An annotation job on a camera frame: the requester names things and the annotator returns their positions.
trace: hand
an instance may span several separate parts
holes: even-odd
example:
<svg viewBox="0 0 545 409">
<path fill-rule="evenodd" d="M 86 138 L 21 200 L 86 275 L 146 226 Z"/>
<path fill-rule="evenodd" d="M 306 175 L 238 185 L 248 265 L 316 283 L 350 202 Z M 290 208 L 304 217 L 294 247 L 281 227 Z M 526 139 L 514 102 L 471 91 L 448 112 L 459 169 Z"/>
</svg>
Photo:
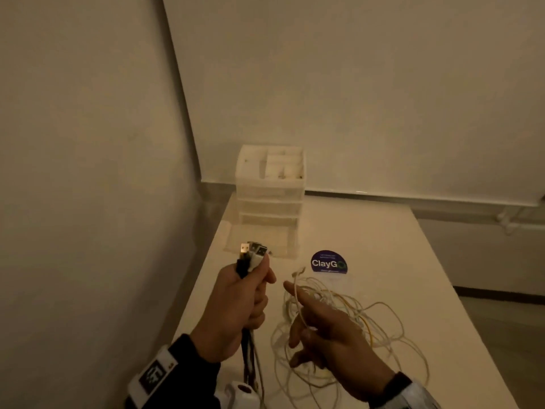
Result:
<svg viewBox="0 0 545 409">
<path fill-rule="evenodd" d="M 285 281 L 284 288 L 295 295 L 293 283 Z M 303 350 L 293 355 L 290 366 L 314 362 L 321 369 L 327 368 L 347 392 L 364 402 L 381 395 L 395 373 L 373 352 L 359 327 L 346 313 L 319 302 L 299 287 L 297 299 L 303 306 L 303 319 L 317 331 L 306 328 L 300 315 L 295 318 L 288 344 L 294 348 L 301 341 Z"/>
<path fill-rule="evenodd" d="M 231 264 L 220 270 L 203 316 L 189 335 L 199 355 L 210 363 L 235 354 L 243 328 L 257 329 L 263 324 L 263 310 L 269 302 L 265 289 L 268 282 L 276 282 L 269 254 L 244 279 L 235 267 Z"/>
</svg>

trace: tabletop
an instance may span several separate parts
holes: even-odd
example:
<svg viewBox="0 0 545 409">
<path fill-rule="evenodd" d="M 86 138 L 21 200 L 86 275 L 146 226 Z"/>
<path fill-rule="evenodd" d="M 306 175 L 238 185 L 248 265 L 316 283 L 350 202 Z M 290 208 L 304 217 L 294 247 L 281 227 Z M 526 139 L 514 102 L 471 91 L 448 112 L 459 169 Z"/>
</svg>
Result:
<svg viewBox="0 0 545 409">
<path fill-rule="evenodd" d="M 217 272 L 234 263 L 237 255 L 226 247 L 236 223 L 234 197 L 229 201 L 195 283 L 174 338 L 190 332 L 202 315 Z M 408 206 L 305 196 L 298 230 L 295 258 L 271 256 L 278 282 L 267 287 L 266 319 L 255 331 L 255 345 L 263 368 L 265 403 L 269 409 L 318 406 L 309 386 L 290 374 L 278 357 L 286 340 L 283 280 L 306 266 L 305 276 L 317 277 L 328 288 L 351 295 L 363 305 L 385 302 L 403 323 L 405 335 L 422 351 L 429 364 L 427 389 L 444 409 L 517 408 L 514 399 L 479 334 L 475 330 L 441 264 Z M 346 274 L 314 272 L 311 258 L 322 250 L 338 253 L 347 265 Z M 390 335 L 400 331 L 397 319 L 385 306 L 369 315 Z M 426 382 L 424 360 L 409 345 L 392 348 L 405 374 Z M 394 369 L 395 359 L 386 350 L 377 353 Z M 242 381 L 242 354 L 222 363 L 218 387 Z M 337 385 L 313 388 L 322 409 L 364 407 Z"/>
</svg>

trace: black sleeve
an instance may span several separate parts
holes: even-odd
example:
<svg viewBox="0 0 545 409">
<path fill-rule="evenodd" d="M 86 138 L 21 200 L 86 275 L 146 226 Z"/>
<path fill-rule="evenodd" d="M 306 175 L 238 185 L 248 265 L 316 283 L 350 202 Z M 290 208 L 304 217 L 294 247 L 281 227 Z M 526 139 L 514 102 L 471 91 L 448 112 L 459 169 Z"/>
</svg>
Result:
<svg viewBox="0 0 545 409">
<path fill-rule="evenodd" d="M 406 377 L 403 373 L 396 373 L 392 380 L 388 382 L 384 388 L 382 395 L 369 399 L 369 408 L 374 409 L 386 404 L 386 402 L 398 396 L 411 383 L 412 380 Z"/>
<path fill-rule="evenodd" d="M 144 409 L 182 407 L 220 409 L 220 402 L 214 396 L 220 363 L 208 363 L 199 356 L 187 334 L 181 335 L 168 351 L 178 365 L 148 399 Z M 130 397 L 126 399 L 125 407 L 135 408 Z"/>
</svg>

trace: cable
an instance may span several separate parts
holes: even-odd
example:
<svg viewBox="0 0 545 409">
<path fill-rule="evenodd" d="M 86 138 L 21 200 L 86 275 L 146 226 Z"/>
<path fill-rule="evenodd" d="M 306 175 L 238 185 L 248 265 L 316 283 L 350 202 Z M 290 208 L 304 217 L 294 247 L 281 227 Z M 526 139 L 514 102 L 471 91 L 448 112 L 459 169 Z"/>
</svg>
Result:
<svg viewBox="0 0 545 409">
<path fill-rule="evenodd" d="M 424 366 L 426 369 L 426 379 L 424 381 L 424 386 L 428 384 L 430 373 L 429 364 L 426 356 L 420 350 L 417 344 L 415 344 L 411 339 L 405 336 L 405 327 L 403 325 L 403 322 L 401 321 L 397 313 L 392 309 L 392 307 L 390 307 L 390 305 L 385 302 L 374 302 L 367 307 L 363 307 L 361 303 L 354 297 L 351 297 L 349 295 L 342 295 L 335 291 L 332 291 L 323 282 L 314 277 L 301 277 L 304 272 L 305 268 L 302 267 L 292 274 L 293 284 L 295 287 L 295 295 L 291 296 L 287 292 L 284 294 L 283 314 L 285 322 L 280 323 L 277 326 L 271 337 L 271 348 L 275 356 L 274 369 L 276 381 L 278 382 L 281 390 L 285 393 L 295 409 L 298 409 L 295 401 L 298 399 L 307 398 L 309 395 L 304 395 L 298 398 L 291 396 L 290 376 L 292 373 L 309 386 L 310 396 L 312 397 L 312 399 L 314 399 L 318 409 L 323 408 L 317 400 L 313 388 L 323 389 L 332 385 L 336 385 L 336 399 L 333 403 L 332 409 L 335 409 L 335 407 L 337 406 L 340 394 L 339 384 L 330 371 L 321 370 L 317 373 L 316 366 L 313 363 L 303 364 L 300 365 L 298 368 L 291 368 L 289 365 L 289 361 L 291 357 L 293 357 L 295 350 L 291 350 L 289 348 L 288 338 L 284 337 L 289 337 L 287 333 L 289 333 L 291 324 L 297 316 L 300 316 L 303 324 L 307 328 L 309 327 L 301 313 L 301 305 L 299 304 L 299 300 L 297 298 L 297 288 L 303 289 L 305 292 L 313 296 L 318 301 L 324 302 L 334 309 L 345 312 L 350 320 L 360 328 L 362 335 L 370 344 L 371 348 L 385 348 L 385 350 L 388 352 L 387 358 L 393 357 L 397 367 L 399 368 L 399 371 L 402 371 L 401 362 L 399 361 L 397 354 L 393 350 L 392 344 L 395 342 L 399 342 L 409 346 L 424 362 Z M 388 308 L 389 311 L 396 317 L 399 323 L 399 334 L 388 335 L 385 330 L 382 329 L 380 325 L 378 325 L 377 321 L 368 315 L 367 312 L 369 310 L 380 305 Z M 274 341 L 277 333 L 281 333 L 281 336 L 278 338 L 277 341 Z M 278 352 L 278 341 L 281 341 L 283 343 L 283 354 L 279 354 Z M 278 378 L 276 366 L 277 363 L 288 370 L 288 376 L 285 385 L 283 385 Z"/>
</svg>

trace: left hand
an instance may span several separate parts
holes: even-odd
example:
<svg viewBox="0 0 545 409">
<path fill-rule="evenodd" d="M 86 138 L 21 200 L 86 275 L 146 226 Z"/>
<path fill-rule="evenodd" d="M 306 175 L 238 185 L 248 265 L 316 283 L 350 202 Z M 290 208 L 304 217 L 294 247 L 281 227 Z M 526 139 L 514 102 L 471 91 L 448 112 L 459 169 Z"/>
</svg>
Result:
<svg viewBox="0 0 545 409">
<path fill-rule="evenodd" d="M 199 355 L 210 363 L 235 354 L 243 328 L 257 329 L 263 324 L 263 310 L 269 302 L 265 289 L 268 282 L 276 282 L 269 254 L 244 279 L 235 267 L 231 264 L 220 270 L 203 316 L 189 335 Z"/>
</svg>

